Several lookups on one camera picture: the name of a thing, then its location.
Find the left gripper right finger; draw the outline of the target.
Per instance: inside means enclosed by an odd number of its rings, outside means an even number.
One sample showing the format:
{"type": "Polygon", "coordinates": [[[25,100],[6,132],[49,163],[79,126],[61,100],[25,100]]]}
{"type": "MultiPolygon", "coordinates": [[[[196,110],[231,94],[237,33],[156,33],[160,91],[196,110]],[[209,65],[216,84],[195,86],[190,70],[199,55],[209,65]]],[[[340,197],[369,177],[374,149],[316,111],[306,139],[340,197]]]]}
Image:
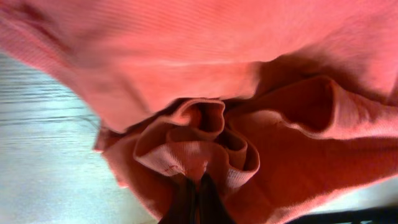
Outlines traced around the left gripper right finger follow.
{"type": "Polygon", "coordinates": [[[197,193],[200,224],[236,224],[225,208],[210,174],[204,173],[197,193]]]}

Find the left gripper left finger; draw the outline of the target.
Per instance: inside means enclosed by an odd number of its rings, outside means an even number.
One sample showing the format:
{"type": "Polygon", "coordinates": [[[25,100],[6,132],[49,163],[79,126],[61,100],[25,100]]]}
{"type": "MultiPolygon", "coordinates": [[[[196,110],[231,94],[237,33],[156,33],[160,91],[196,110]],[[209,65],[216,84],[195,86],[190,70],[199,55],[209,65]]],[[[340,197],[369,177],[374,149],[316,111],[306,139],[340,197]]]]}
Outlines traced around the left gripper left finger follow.
{"type": "Polygon", "coordinates": [[[196,187],[195,183],[184,178],[167,213],[158,224],[195,224],[196,223],[196,187]]]}

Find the orange-red t-shirt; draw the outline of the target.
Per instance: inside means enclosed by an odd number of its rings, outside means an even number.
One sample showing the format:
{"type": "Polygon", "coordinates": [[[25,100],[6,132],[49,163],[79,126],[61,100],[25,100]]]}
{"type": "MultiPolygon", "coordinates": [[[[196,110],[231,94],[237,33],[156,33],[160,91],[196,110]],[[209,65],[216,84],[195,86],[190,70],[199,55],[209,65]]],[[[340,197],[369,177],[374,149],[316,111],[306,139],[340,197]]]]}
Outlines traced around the orange-red t-shirt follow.
{"type": "Polygon", "coordinates": [[[96,151],[159,220],[204,173],[236,223],[397,176],[393,0],[8,0],[1,49],[90,106],[96,151]]]}

